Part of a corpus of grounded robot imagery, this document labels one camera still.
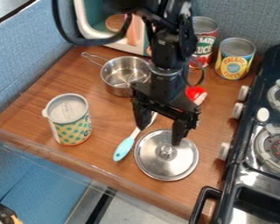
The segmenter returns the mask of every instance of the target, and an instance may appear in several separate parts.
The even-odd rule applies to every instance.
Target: black stove
[[[239,128],[223,143],[223,191],[201,190],[190,223],[198,223],[209,198],[219,201],[212,223],[280,223],[280,45],[264,55],[251,87],[234,106]]]

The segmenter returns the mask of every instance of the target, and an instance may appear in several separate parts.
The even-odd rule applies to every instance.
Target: saucepan
[[[145,83],[150,80],[151,72],[148,62],[133,56],[122,56],[111,60],[98,55],[83,52],[81,56],[101,67],[101,79],[105,83],[106,90],[112,95],[131,97],[130,83]],[[93,61],[92,58],[107,61],[104,65]]]

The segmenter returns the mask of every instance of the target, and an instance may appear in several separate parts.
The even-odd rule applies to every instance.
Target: blue spatula
[[[158,113],[153,112],[152,113],[152,117],[151,117],[151,121],[150,124],[147,125],[146,128],[150,127],[153,122],[156,120]],[[134,145],[135,142],[135,138],[139,135],[139,133],[141,132],[141,130],[139,128],[135,128],[135,130],[133,131],[133,133],[130,134],[129,137],[127,137],[126,139],[124,139],[117,147],[117,149],[114,152],[113,155],[113,160],[114,161],[120,161],[123,158],[125,158],[126,155],[128,155],[128,153],[130,152],[131,148]]]

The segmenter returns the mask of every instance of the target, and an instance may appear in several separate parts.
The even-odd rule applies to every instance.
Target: yellow can
[[[226,38],[220,43],[216,73],[228,80],[244,78],[256,54],[256,46],[245,38]]]
[[[47,103],[42,116],[48,118],[53,137],[59,144],[81,144],[92,131],[88,102],[79,94],[56,96]]]

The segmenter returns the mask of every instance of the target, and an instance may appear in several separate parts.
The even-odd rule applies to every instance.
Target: wooden countertop
[[[208,97],[199,117],[201,123],[188,135],[199,149],[198,167],[187,178],[161,182],[139,170],[132,152],[122,162],[113,162],[116,146],[135,128],[132,106],[130,99],[105,91],[100,78],[101,68],[81,57],[84,51],[107,59],[129,55],[106,47],[71,50],[0,115],[0,138],[189,218],[200,189],[203,186],[220,187],[223,163],[216,159],[219,146],[221,142],[229,142],[235,131],[236,121],[230,118],[233,106],[241,85],[250,85],[253,75],[231,81],[223,80],[212,68],[207,70],[204,88]],[[84,95],[90,104],[93,133],[85,143],[74,147],[56,143],[48,121],[41,115],[53,97],[64,93]],[[152,130],[170,129],[171,125],[171,120],[160,115],[140,136]],[[204,210],[206,216],[211,212],[211,207]]]

